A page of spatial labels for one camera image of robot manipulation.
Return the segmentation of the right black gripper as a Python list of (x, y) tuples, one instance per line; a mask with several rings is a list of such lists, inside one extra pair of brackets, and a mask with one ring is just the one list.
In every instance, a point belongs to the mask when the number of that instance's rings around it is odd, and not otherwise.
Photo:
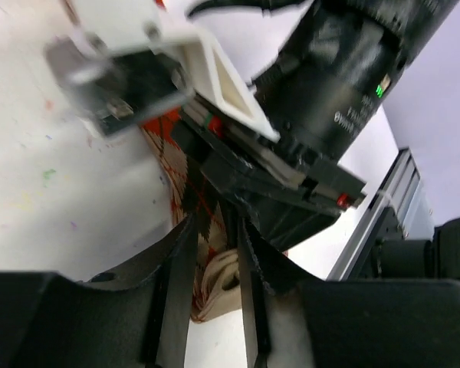
[(250, 219), (262, 237), (286, 251), (332, 226), (366, 198), (364, 183), (334, 163), (315, 161), (296, 189), (279, 182), (229, 138), (207, 129), (187, 109), (172, 131), (182, 150), (199, 164), (201, 174), (226, 201)]

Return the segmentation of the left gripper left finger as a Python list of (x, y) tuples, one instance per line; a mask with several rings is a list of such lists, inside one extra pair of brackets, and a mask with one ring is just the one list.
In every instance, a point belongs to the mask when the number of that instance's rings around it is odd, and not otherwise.
[(81, 286), (87, 318), (82, 367), (182, 367), (197, 228), (185, 218), (163, 239)]

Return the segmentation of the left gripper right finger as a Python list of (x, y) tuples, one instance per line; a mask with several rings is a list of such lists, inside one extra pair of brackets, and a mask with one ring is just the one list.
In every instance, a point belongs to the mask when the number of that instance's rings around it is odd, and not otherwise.
[(238, 224), (238, 267), (249, 367), (314, 367), (301, 285), (321, 282), (269, 245), (248, 220)]

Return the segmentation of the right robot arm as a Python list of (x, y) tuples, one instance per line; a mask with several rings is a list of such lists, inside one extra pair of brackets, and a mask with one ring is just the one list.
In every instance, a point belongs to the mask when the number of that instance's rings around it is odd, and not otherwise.
[(173, 139), (220, 196), (280, 251), (335, 223), (364, 198), (340, 158), (454, 1), (315, 1), (254, 79), (258, 110), (278, 140), (199, 96)]

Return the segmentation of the argyle beige orange sock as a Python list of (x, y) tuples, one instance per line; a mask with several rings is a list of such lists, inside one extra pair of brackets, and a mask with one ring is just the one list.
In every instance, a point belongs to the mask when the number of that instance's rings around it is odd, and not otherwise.
[(238, 253), (228, 238), (218, 193), (171, 137), (178, 122), (179, 111), (171, 110), (144, 123), (142, 129), (170, 185), (172, 223), (196, 215), (198, 254), (191, 319), (204, 323), (242, 307)]

